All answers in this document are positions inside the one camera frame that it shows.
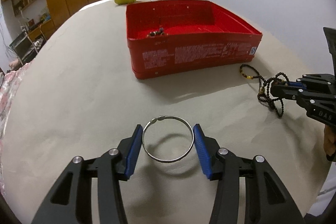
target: table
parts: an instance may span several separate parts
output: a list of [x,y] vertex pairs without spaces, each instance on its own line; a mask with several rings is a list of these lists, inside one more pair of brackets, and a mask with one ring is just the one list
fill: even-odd
[[[137,80],[126,43],[125,10],[106,1],[74,14],[26,72],[11,107],[2,158],[6,199],[23,224],[30,223],[74,156],[101,156],[131,136],[138,123],[144,126],[159,115],[199,123],[237,156],[263,155],[304,215],[330,167],[323,125],[307,118],[293,101],[285,102],[285,114],[278,119],[258,102],[258,82],[243,78],[239,64]],[[275,37],[248,22],[263,32],[251,65],[264,77],[282,71],[294,80],[309,73]],[[164,128],[156,123],[146,133],[151,151],[166,159],[182,154],[189,145],[188,130],[171,120],[161,123]],[[142,149],[121,192],[129,223],[204,224],[216,186],[203,175],[194,148],[173,164],[155,162]]]

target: metal bangle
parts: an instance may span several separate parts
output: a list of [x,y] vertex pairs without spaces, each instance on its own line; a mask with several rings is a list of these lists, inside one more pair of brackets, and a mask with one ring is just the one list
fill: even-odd
[[[154,123],[156,123],[157,121],[163,121],[165,119],[174,119],[174,120],[177,120],[177,121],[180,121],[182,122],[183,124],[186,125],[186,127],[189,129],[190,131],[190,134],[193,138],[192,142],[191,142],[191,145],[190,147],[188,148],[188,150],[180,157],[178,158],[175,158],[173,160],[161,160],[161,159],[158,159],[156,157],[154,157],[151,153],[148,152],[146,146],[145,146],[145,142],[144,142],[144,136],[145,136],[145,133],[146,133],[146,130]],[[168,164],[168,163],[172,163],[172,162],[176,162],[176,161],[179,161],[181,159],[183,159],[185,156],[187,156],[189,154],[189,152],[191,151],[191,149],[193,148],[193,145],[194,145],[194,132],[193,132],[193,129],[192,127],[188,124],[188,122],[186,120],[183,120],[182,118],[179,118],[179,117],[175,117],[175,116],[159,116],[157,118],[154,118],[152,120],[150,120],[147,125],[145,126],[145,128],[143,129],[143,133],[142,133],[142,147],[144,148],[145,152],[147,153],[148,156],[150,156],[153,160],[156,160],[158,162],[162,162],[162,163],[165,163],[165,164]]]

